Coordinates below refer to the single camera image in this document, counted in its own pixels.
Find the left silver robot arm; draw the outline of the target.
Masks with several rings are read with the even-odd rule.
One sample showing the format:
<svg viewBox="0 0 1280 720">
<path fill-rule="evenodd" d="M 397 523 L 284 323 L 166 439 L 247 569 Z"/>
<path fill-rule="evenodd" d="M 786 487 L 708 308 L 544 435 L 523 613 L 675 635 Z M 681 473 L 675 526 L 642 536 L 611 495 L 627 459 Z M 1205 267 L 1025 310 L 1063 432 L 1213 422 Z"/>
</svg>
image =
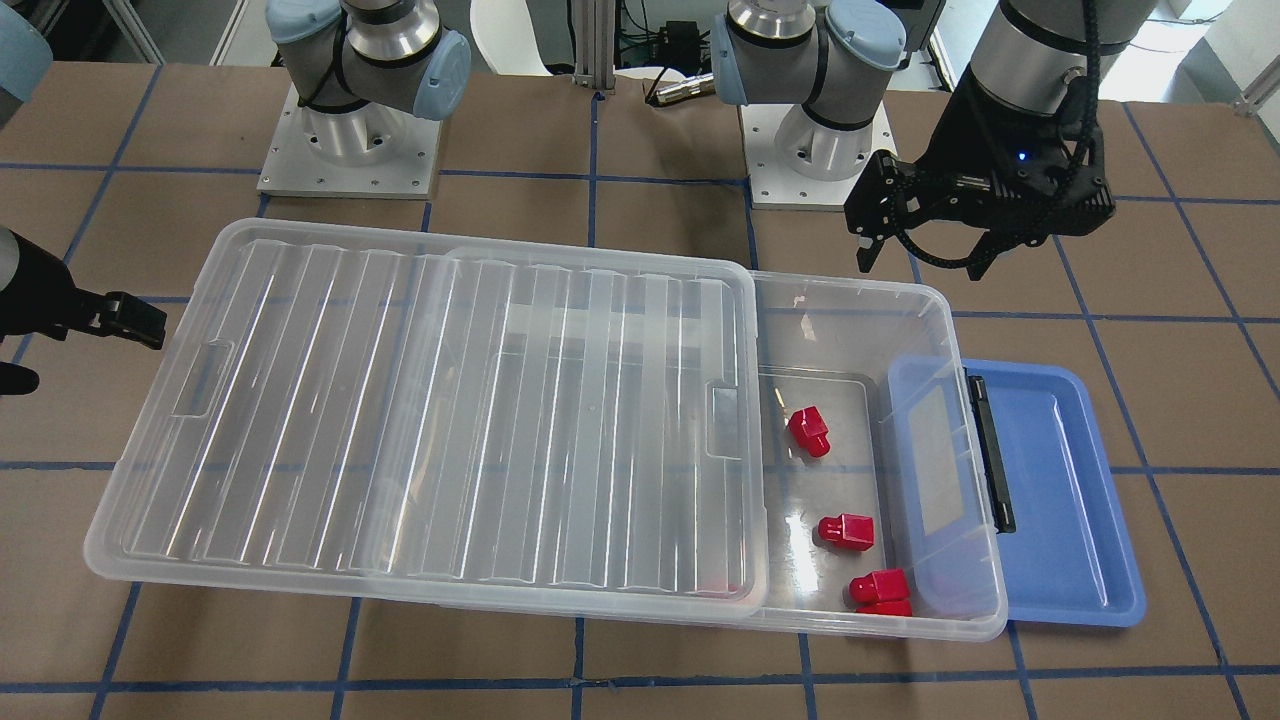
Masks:
<svg viewBox="0 0 1280 720">
<path fill-rule="evenodd" d="M 1152 1 L 998 1 L 924 151 L 873 149 L 890 87 L 941 1 L 728 1 L 707 31 L 716 92 L 732 106 L 781 105 L 777 147 L 815 181 L 851 181 L 842 201 L 870 272 L 900 243 L 919 263 L 979 281 L 1015 249 L 1084 237 L 1117 202 L 1100 95 L 1155 12 Z"/>
</svg>

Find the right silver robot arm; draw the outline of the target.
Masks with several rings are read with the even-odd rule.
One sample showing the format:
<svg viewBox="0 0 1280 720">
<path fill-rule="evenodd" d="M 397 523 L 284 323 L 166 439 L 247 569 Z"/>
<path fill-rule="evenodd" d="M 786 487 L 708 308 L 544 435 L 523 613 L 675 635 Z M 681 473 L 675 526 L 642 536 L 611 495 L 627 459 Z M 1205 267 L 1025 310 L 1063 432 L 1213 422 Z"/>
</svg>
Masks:
<svg viewBox="0 0 1280 720">
<path fill-rule="evenodd" d="M 466 37 L 431 1 L 269 1 L 265 22 L 294 90 L 287 158 L 325 170 L 402 159 L 415 128 L 463 97 Z M 3 229 L 3 336 L 118 337 L 160 350 L 168 316 L 134 295 L 81 288 L 68 265 Z"/>
</svg>

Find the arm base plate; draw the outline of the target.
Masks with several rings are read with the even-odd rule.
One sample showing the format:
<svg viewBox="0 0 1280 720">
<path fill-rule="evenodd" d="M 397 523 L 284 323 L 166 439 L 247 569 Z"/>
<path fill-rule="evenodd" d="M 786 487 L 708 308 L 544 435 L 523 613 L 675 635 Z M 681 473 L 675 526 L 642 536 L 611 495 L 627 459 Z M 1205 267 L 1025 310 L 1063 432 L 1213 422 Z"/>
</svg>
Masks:
<svg viewBox="0 0 1280 720">
<path fill-rule="evenodd" d="M 842 211 L 870 155 L 896 150 L 884 105 L 854 131 L 822 126 L 799 104 L 741 106 L 740 124 L 751 202 L 765 210 Z"/>
<path fill-rule="evenodd" d="M 271 197 L 429 200 L 443 123 L 378 104 L 325 114 L 288 88 L 259 173 Z"/>
</svg>

